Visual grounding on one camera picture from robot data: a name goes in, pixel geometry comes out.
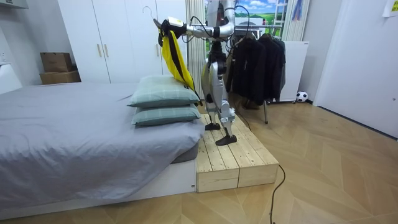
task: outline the clothes rack leg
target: clothes rack leg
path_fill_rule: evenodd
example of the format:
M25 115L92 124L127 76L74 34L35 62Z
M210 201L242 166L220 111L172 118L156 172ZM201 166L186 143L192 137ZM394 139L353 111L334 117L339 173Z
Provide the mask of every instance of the clothes rack leg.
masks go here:
M264 101L264 121L268 124L267 102Z

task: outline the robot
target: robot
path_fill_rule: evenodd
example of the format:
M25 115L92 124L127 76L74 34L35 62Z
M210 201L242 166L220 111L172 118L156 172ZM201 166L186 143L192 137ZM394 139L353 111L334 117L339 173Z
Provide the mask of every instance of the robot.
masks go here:
M205 94L206 112L210 117L210 124L206 130L219 130L216 114L223 126L226 136L217 140L216 145L224 146L236 142L232 133L232 122L235 119L234 109L229 107L225 90L223 74L226 72L226 55L223 53L221 42L228 41L235 28L235 0L210 0L207 8L206 25L186 24L178 19L169 19L159 23L154 22L159 29L172 30L176 37L192 35L197 38L209 38L213 41L209 57L203 67L201 87Z

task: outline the stacked pillows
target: stacked pillows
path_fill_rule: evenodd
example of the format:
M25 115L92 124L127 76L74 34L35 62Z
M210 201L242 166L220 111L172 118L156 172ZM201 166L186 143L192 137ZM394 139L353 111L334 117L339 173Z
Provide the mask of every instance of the stacked pillows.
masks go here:
M194 103L199 98L194 91L174 77L150 76L139 82L129 106L137 107L131 124L152 126L200 118Z

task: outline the wooden floor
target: wooden floor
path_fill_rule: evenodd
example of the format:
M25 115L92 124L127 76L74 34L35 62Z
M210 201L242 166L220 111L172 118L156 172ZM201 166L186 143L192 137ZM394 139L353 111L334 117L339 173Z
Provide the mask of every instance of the wooden floor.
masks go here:
M309 104L270 105L269 124L262 110L240 112L286 171L275 195L276 224L398 223L398 142ZM0 223L269 223L273 189L181 194Z

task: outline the pine wood step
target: pine wood step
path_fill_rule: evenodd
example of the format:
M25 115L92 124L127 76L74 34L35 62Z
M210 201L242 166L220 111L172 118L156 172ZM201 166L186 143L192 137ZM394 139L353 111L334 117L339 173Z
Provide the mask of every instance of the pine wood step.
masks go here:
M201 117L208 124L208 114ZM205 131L197 157L197 192L233 189L275 182L278 161L246 125L235 117L232 132L236 143L217 146L225 131Z

